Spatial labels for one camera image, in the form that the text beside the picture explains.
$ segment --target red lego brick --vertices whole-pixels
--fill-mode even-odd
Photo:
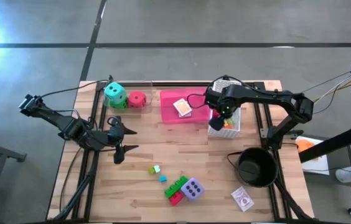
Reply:
[[[184,197],[184,195],[181,192],[177,191],[176,193],[174,193],[174,195],[172,195],[169,198],[171,205],[172,206],[177,205],[183,197]]]

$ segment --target gray floor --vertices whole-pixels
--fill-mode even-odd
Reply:
[[[100,0],[0,1],[0,43],[88,43]],[[349,0],[170,1],[109,0],[97,42],[351,42]],[[0,179],[0,223],[46,216],[63,141],[57,129],[27,118],[17,106],[27,94],[77,86],[87,49],[0,49],[0,146],[26,152],[8,160]],[[281,80],[301,91],[349,71],[351,48],[95,49],[87,80]],[[307,93],[317,97],[337,81]],[[47,97],[52,108],[73,106],[75,91]],[[325,107],[322,100],[316,110]],[[351,128],[351,93],[299,128],[331,137]],[[348,187],[308,182],[321,220],[351,223]]]

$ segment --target wooden tabletop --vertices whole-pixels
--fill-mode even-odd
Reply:
[[[278,80],[263,81],[267,90],[281,90]],[[139,144],[126,153],[120,165],[113,163],[112,152],[101,152],[91,205],[90,222],[271,222],[273,214],[268,188],[244,186],[254,205],[242,212],[231,197],[241,186],[226,155],[249,147],[260,146],[253,104],[241,107],[241,132],[235,139],[208,138],[207,123],[164,124],[161,119],[159,93],[154,87],[152,111],[145,114],[121,113],[126,127],[137,135],[125,136],[123,144]],[[75,109],[83,119],[91,113],[95,84],[79,89]],[[101,103],[97,112],[100,117]],[[264,125],[263,107],[261,115]],[[274,125],[286,117],[280,106],[270,106]],[[113,114],[107,110],[106,117]],[[78,150],[76,143],[67,141],[63,150],[48,218],[59,213],[59,197],[70,162]],[[310,216],[314,216],[297,149],[284,144],[279,150],[286,187]],[[75,192],[82,153],[79,153],[69,176],[62,207]],[[167,182],[159,182],[159,174],[150,174],[148,167],[160,165]],[[204,187],[196,202],[184,198],[175,207],[165,197],[164,190],[180,176],[195,177]],[[82,196],[79,214],[82,217],[86,192]],[[278,206],[283,214],[281,197],[276,190]]]

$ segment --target black pot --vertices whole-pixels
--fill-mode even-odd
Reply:
[[[235,167],[238,180],[252,187],[269,186],[278,174],[274,157],[259,147],[244,150]]]

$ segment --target lavender dice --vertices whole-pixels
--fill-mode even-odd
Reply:
[[[195,178],[191,178],[181,187],[181,191],[190,201],[195,201],[203,194],[205,189],[203,189],[201,184]]]

